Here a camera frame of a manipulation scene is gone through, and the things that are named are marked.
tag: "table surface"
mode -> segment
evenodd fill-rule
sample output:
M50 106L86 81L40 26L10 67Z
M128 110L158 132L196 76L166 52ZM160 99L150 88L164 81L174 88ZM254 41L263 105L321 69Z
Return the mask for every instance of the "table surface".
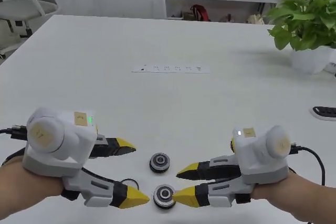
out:
M333 172L335 122L310 115L313 106L335 106L336 81L327 73L300 74L289 67L289 49L277 51L267 26L54 16L0 66L0 125L25 124L39 106L95 109L100 133L122 137L138 150L89 160L85 167L113 179L134 178L152 197L160 184L182 189L175 178L192 162L230 155L234 126L282 125L293 142L318 152ZM133 73L146 63L209 66L209 74ZM0 160L24 146L0 136ZM160 176L148 162L165 152L170 169ZM320 182L313 156L289 157L299 174ZM86 208L83 200L47 199L2 223L49 224L298 223L267 202L232 208L158 210L153 201L127 210Z

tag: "white flower pot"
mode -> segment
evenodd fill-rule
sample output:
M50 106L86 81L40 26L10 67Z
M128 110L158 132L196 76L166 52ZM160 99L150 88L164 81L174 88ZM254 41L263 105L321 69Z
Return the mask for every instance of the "white flower pot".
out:
M319 73L330 61L335 49L322 46L315 50L295 51L290 55L291 65L303 73Z

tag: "white chair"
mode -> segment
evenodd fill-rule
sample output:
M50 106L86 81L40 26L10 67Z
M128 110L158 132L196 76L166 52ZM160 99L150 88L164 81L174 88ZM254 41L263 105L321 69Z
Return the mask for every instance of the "white chair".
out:
M21 36L24 38L28 38L32 35L31 28L28 24L29 20L43 16L51 16L58 11L59 6L55 0L7 0L0 2L0 19L25 23L27 35ZM15 50L19 46L20 44L2 49L0 50L0 55Z
M94 0L96 16L167 19L166 0Z

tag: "ball bearing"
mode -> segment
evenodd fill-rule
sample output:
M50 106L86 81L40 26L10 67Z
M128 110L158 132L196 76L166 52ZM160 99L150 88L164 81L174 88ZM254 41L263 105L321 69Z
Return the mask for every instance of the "ball bearing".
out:
M133 188L136 188L137 190L140 189L139 183L135 179L133 179L133 178L123 179L122 181L120 181L120 183L122 183L124 185L127 185L127 186L131 186Z
M164 173L169 169L170 159L164 153L156 153L149 162L150 169L155 173Z
M175 189L170 185L158 186L154 191L154 203L157 207L161 209L171 209L175 206L175 201L173 200L173 195L175 194Z

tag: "human hand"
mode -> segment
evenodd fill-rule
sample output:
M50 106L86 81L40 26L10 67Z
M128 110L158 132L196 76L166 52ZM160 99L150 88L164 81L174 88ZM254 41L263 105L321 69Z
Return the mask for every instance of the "human hand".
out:
M22 159L14 157L0 168L0 220L62 193L60 178L43 177L27 171L22 166Z
M308 222L318 202L319 189L319 185L290 172L286 179L278 183L257 185L251 197L266 199L296 219Z

